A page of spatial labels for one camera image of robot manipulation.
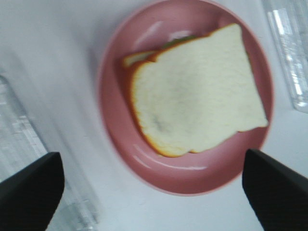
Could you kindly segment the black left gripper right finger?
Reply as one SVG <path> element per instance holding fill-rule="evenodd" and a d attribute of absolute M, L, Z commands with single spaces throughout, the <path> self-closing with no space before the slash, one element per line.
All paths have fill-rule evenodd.
<path fill-rule="evenodd" d="M 308 179 L 257 149 L 246 151 L 242 187 L 265 231 L 308 229 Z"/>

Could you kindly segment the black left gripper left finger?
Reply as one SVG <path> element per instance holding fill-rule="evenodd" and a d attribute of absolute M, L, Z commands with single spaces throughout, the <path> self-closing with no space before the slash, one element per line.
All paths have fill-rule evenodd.
<path fill-rule="evenodd" d="M 64 192 L 59 152 L 51 152 L 0 184 L 0 229 L 45 231 Z"/>

